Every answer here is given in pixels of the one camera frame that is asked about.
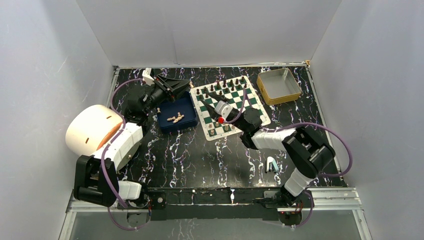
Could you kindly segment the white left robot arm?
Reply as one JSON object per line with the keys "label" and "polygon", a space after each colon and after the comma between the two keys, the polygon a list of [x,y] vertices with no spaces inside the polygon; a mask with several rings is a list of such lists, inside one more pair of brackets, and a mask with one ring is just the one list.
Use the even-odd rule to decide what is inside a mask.
{"label": "white left robot arm", "polygon": [[78,155],[73,196],[77,200],[111,207],[130,201],[137,208],[149,203],[149,194],[134,181],[118,180],[117,172],[140,147],[151,112],[164,102],[175,102],[191,87],[188,79],[159,74],[146,81],[147,90],[128,101],[124,113],[113,106],[92,105],[69,125],[65,142]]}

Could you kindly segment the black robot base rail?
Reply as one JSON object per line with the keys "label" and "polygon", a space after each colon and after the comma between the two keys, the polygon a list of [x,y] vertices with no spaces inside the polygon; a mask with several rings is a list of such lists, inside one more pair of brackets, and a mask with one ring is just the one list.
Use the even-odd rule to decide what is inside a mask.
{"label": "black robot base rail", "polygon": [[296,228],[315,207],[310,190],[289,196],[281,187],[147,188],[126,199],[131,213],[146,210],[153,221],[182,219],[253,219]]}

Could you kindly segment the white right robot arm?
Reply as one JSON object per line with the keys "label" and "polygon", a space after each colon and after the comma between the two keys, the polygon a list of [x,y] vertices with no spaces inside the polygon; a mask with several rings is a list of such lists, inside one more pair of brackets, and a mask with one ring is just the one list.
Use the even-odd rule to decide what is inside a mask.
{"label": "white right robot arm", "polygon": [[302,199],[307,186],[335,158],[334,149],[314,129],[313,123],[297,123],[279,129],[265,129],[260,110],[254,107],[234,108],[222,95],[211,94],[217,104],[201,100],[211,118],[242,131],[240,139],[245,147],[253,150],[271,149],[286,151],[295,169],[289,179],[273,197],[264,201],[295,207]]}

